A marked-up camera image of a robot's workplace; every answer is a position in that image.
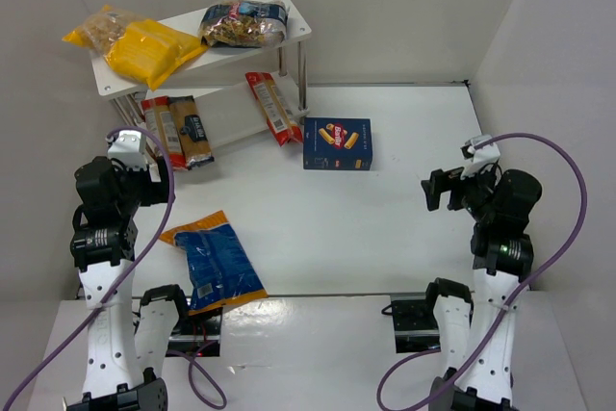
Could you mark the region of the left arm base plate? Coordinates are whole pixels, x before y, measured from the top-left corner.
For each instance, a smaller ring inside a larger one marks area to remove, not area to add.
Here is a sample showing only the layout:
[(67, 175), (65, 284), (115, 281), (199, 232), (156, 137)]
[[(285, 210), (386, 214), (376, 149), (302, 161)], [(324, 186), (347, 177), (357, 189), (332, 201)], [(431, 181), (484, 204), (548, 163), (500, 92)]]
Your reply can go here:
[(168, 348), (193, 355), (205, 345), (199, 356), (219, 357), (221, 325), (221, 308), (189, 316), (173, 328)]

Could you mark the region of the blue and orange pasta bag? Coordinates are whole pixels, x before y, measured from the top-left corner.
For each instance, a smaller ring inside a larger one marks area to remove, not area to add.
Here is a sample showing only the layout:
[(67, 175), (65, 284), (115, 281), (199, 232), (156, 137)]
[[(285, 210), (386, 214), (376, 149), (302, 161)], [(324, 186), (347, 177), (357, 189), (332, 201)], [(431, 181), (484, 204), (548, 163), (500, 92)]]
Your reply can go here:
[(159, 240), (186, 254), (192, 296), (189, 314), (242, 305), (268, 293), (222, 211), (163, 232)]

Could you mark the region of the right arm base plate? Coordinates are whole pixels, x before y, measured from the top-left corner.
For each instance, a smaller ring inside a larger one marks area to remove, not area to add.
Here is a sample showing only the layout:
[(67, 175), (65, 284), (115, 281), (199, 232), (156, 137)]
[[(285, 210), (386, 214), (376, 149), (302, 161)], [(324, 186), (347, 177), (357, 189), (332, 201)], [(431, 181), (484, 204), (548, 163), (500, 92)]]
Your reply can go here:
[(396, 353), (416, 353), (440, 347), (437, 322), (424, 298), (392, 298), (381, 309), (392, 320)]

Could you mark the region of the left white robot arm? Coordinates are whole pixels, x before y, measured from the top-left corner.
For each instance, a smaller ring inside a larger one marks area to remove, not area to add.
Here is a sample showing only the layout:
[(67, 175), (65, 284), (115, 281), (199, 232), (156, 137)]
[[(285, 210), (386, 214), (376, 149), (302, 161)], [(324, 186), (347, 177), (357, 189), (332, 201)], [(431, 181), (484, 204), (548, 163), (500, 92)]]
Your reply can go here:
[(97, 156), (75, 172), (81, 205), (73, 216), (70, 252), (90, 312), (86, 378), (73, 410), (166, 410), (162, 378), (167, 343), (188, 313), (176, 284), (146, 291), (133, 310), (133, 271), (140, 207), (170, 206), (168, 173), (152, 180), (148, 168), (130, 168)]

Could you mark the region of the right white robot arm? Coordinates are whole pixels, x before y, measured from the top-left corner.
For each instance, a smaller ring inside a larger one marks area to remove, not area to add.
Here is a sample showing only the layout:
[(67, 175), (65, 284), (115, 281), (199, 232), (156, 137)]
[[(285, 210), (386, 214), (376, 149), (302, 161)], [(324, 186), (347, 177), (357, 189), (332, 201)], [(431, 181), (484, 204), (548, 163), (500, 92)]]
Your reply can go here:
[(466, 210), (475, 221), (471, 239), (474, 286), (437, 278), (426, 303), (439, 329), (443, 373), (436, 377), (431, 410), (510, 410), (516, 307), (505, 301), (529, 276), (534, 252), (525, 230), (542, 195), (540, 182), (517, 169), (489, 164), (470, 177), (461, 168), (437, 169), (421, 183), (427, 208)]

